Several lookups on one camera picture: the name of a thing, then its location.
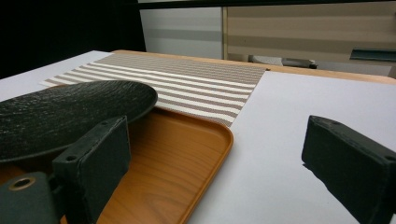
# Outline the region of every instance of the white stripe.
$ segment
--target white stripe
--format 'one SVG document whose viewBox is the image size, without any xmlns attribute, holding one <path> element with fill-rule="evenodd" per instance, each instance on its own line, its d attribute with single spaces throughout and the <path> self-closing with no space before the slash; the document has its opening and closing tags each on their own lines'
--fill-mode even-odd
<svg viewBox="0 0 396 224">
<path fill-rule="evenodd" d="M 67 81 L 67 80 L 64 80 L 64 79 L 57 78 L 57 77 L 50 77 L 49 79 L 53 80 L 53 81 L 56 81 L 56 82 L 61 82 L 61 83 L 64 83 L 64 84 L 68 84 L 68 85 L 77 84 L 76 82 Z"/>
<path fill-rule="evenodd" d="M 193 115 L 199 115 L 199 116 L 217 118 L 217 119 L 224 119 L 224 120 L 227 120 L 229 122 L 233 122 L 235 120 L 235 118 L 233 118 L 231 116 L 228 116 L 228 115 L 210 113 L 210 112 L 196 110 L 196 109 L 190 109 L 190 108 L 179 106 L 179 105 L 170 105 L 170 104 L 163 103 L 163 102 L 157 102 L 156 105 L 157 106 L 162 106 L 162 107 L 165 107 L 165 108 L 174 109 L 174 110 L 181 111 L 181 112 L 185 112 L 185 113 L 190 113 L 190 114 L 193 114 Z"/>
<path fill-rule="evenodd" d="M 206 96 L 206 95 L 199 95 L 199 94 L 194 94 L 186 91 L 174 91 L 174 90 L 169 90 L 165 88 L 160 88 L 160 87 L 154 87 L 156 91 L 164 91 L 168 93 L 173 93 L 176 95 L 183 95 L 191 98 L 196 98 L 196 99 L 201 99 L 201 100 L 207 100 L 207 101 L 213 101 L 213 102 L 219 102 L 222 104 L 226 105 L 239 105 L 239 106 L 244 106 L 244 102 L 241 101 L 231 101 L 231 100 L 225 100 L 217 97 L 211 97 L 211 96 Z"/>
<path fill-rule="evenodd" d="M 69 72 L 67 72 L 67 73 L 68 73 L 68 74 L 73 74 L 73 75 L 82 76 L 82 77 L 96 78 L 96 79 L 100 79 L 100 80 L 114 80 L 114 78 L 93 76 L 93 75 L 88 75 L 88 74 L 85 74 L 85 73 L 78 73 L 78 72 L 74 72 L 74 71 L 69 71 Z"/>
<path fill-rule="evenodd" d="M 43 86 L 48 86 L 48 87 L 58 86 L 58 84 L 55 84 L 55 83 L 52 83 L 52 82 L 48 82 L 48 81 L 41 81 L 40 84 L 43 85 Z"/>
<path fill-rule="evenodd" d="M 163 95 L 163 94 L 159 94 L 159 98 L 164 99 L 164 100 L 178 102 L 178 103 L 183 103 L 186 105 L 194 105 L 194 106 L 200 106 L 200 107 L 209 108 L 209 109 L 228 111 L 228 112 L 232 112 L 235 114 L 238 114 L 240 111 L 239 109 L 235 109 L 235 108 L 231 108 L 231 107 L 220 106 L 220 105 L 210 105 L 210 104 L 206 104 L 206 103 L 176 98 L 176 97 L 167 96 L 167 95 Z"/>
<path fill-rule="evenodd" d="M 248 98 L 248 95 L 231 94 L 231 93 L 222 92 L 222 91 L 210 91 L 210 90 L 204 90 L 204 89 L 200 89 L 200 88 L 186 87 L 186 86 L 177 85 L 177 84 L 162 83 L 162 82 L 158 82 L 158 81 L 146 80 L 145 78 L 127 77 L 127 76 L 115 75 L 115 74 L 98 72 L 98 71 L 90 71 L 90 72 L 96 73 L 99 75 L 108 76 L 108 77 L 118 77 L 118 78 L 128 79 L 128 80 L 132 80 L 132 81 L 140 81 L 140 82 L 144 82 L 147 84 L 164 85 L 164 86 L 168 86 L 168 87 L 180 88 L 180 89 L 189 90 L 189 91 L 199 91 L 199 92 L 205 92 L 205 93 L 210 93 L 210 94 L 215 94 L 215 95 L 224 95 L 227 97 L 238 98 L 238 99 L 247 99 Z"/>
<path fill-rule="evenodd" d="M 124 72 L 121 70 L 115 70 L 115 69 L 107 69 L 107 68 L 101 68 L 101 67 L 93 67 L 89 65 L 84 65 L 84 67 L 88 67 L 91 69 L 98 69 L 102 71 L 107 71 L 107 72 L 113 72 L 113 73 L 122 73 L 125 75 L 129 76 L 135 76 L 135 77 L 151 77 L 154 79 L 159 79 L 159 80 L 165 80 L 165 81 L 174 81 L 174 82 L 179 82 L 179 83 L 184 83 L 184 84 L 189 84 L 189 85 L 195 85 L 195 86 L 202 86 L 202 87 L 208 87 L 212 89 L 219 89 L 219 90 L 226 90 L 226 91 L 240 91 L 240 92 L 248 92 L 251 93 L 252 90 L 244 90 L 244 89 L 239 89 L 239 88 L 233 88 L 233 87 L 226 87 L 226 86 L 219 86 L 219 85 L 213 85 L 213 84 L 205 84 L 201 82 L 195 82 L 195 81 L 188 81 L 188 80 L 182 80 L 178 78 L 171 78 L 171 77 L 161 77 L 161 76 L 154 76 L 150 74 L 139 74 L 139 73 L 131 73 L 131 72 Z M 76 70 L 83 71 L 83 72 L 90 72 L 91 70 L 87 70 L 84 68 L 76 68 Z"/>
<path fill-rule="evenodd" d="M 234 86 L 240 86 L 240 87 L 254 88 L 256 86 L 255 84 L 244 84 L 244 83 L 240 83 L 240 82 L 224 81 L 224 80 L 211 79 L 211 78 L 206 78 L 206 77 L 192 77 L 192 76 L 187 76 L 187 75 L 179 75 L 179 74 L 158 72 L 158 71 L 152 71 L 152 70 L 144 70 L 144 69 L 124 67 L 124 66 L 116 66 L 116 65 L 110 65 L 110 64 L 105 64 L 105 63 L 91 63 L 91 64 L 102 65 L 105 67 L 112 67 L 112 68 L 120 68 L 120 69 L 124 69 L 124 70 L 135 71 L 135 72 L 154 73 L 157 75 L 164 75 L 164 76 L 169 76 L 169 77 L 184 77 L 184 78 L 189 78 L 189 79 L 194 79 L 194 80 L 216 82 L 216 83 L 228 84 L 228 85 L 234 85 Z"/>
<path fill-rule="evenodd" d="M 74 80 L 77 80 L 77 81 L 82 81 L 82 82 L 92 82 L 92 81 L 94 81 L 94 80 L 85 79 L 85 78 L 81 78 L 81 77 L 72 77 L 72 76 L 68 76 L 68 75 L 65 75 L 65 74 L 59 75 L 59 77 L 67 77 L 67 78 L 74 79 Z"/>
</svg>

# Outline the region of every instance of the white table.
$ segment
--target white table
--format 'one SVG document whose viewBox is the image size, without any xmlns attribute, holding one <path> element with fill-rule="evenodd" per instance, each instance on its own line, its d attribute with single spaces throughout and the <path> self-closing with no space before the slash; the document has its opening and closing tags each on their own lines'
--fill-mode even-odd
<svg viewBox="0 0 396 224">
<path fill-rule="evenodd" d="M 110 53 L 91 51 L 0 80 L 0 101 Z M 396 149 L 396 85 L 266 72 L 231 130 L 233 149 L 190 223 L 357 223 L 303 167 L 309 115 L 335 119 Z"/>
</svg>

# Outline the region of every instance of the striped cloth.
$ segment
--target striped cloth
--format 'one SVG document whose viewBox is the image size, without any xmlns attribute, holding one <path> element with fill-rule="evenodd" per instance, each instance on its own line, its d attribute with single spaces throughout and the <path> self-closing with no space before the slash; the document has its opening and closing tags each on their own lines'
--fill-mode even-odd
<svg viewBox="0 0 396 224">
<path fill-rule="evenodd" d="M 132 80 L 154 88 L 156 106 L 230 127 L 264 68 L 116 53 L 40 84 L 53 87 L 97 80 Z"/>
</svg>

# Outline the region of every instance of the brown tray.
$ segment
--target brown tray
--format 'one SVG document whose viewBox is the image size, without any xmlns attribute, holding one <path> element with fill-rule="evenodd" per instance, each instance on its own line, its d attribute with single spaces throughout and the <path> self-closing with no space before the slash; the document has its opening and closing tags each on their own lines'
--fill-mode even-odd
<svg viewBox="0 0 396 224">
<path fill-rule="evenodd" d="M 129 126 L 132 161 L 98 223 L 184 223 L 233 144 L 218 123 L 155 107 Z"/>
</svg>

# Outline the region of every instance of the black plate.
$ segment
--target black plate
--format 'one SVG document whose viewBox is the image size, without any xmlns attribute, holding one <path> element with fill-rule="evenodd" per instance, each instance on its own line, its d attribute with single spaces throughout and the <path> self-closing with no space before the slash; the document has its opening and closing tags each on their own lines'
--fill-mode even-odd
<svg viewBox="0 0 396 224">
<path fill-rule="evenodd" d="M 0 162 L 65 149 L 105 119 L 139 119 L 157 98 L 157 92 L 143 83 L 96 81 L 0 102 Z"/>
</svg>

